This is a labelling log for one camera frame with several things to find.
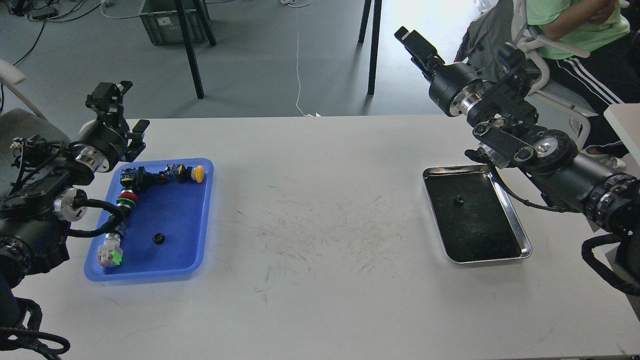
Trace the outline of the black gripper finger left-side image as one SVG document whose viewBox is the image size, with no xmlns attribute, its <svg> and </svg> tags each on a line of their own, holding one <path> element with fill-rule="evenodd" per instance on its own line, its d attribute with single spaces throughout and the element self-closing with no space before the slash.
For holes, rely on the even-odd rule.
<svg viewBox="0 0 640 360">
<path fill-rule="evenodd" d="M 445 64 L 438 50 L 416 30 L 409 31 L 404 26 L 396 30 L 394 37 L 411 55 L 412 63 L 419 69 L 423 77 L 432 84 L 436 70 Z"/>
</svg>

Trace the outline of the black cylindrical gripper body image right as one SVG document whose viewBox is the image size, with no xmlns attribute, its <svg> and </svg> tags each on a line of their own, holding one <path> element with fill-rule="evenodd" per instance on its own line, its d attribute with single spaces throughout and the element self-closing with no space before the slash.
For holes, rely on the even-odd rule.
<svg viewBox="0 0 640 360">
<path fill-rule="evenodd" d="M 434 68 L 434 77 L 429 87 L 429 97 L 446 116 L 456 117 L 461 100 L 457 96 L 464 89 L 482 86 L 483 80 L 477 71 L 466 63 L 439 64 Z"/>
</svg>

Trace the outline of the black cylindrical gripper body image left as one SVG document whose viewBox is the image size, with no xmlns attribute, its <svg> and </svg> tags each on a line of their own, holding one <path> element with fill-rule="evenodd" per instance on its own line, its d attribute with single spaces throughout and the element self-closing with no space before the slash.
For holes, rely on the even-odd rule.
<svg viewBox="0 0 640 360">
<path fill-rule="evenodd" d="M 127 150 L 127 139 L 100 121 L 88 121 L 70 144 L 73 159 L 94 173 L 109 173 Z"/>
</svg>

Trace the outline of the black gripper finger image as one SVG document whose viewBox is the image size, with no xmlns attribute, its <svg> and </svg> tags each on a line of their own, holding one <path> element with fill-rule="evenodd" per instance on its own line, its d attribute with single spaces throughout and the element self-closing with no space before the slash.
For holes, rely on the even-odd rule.
<svg viewBox="0 0 640 360">
<path fill-rule="evenodd" d="M 144 151 L 146 144 L 144 143 L 145 131 L 149 127 L 149 120 L 138 120 L 130 132 L 125 133 L 125 139 L 130 141 L 126 147 L 126 151 L 122 155 L 124 162 L 134 162 L 135 159 Z"/>
<path fill-rule="evenodd" d="M 118 84 L 101 82 L 87 95 L 85 105 L 96 112 L 99 123 L 123 135 L 130 131 L 130 126 L 124 118 L 122 102 L 131 87 L 133 83 L 130 80 L 122 80 Z"/>
</svg>

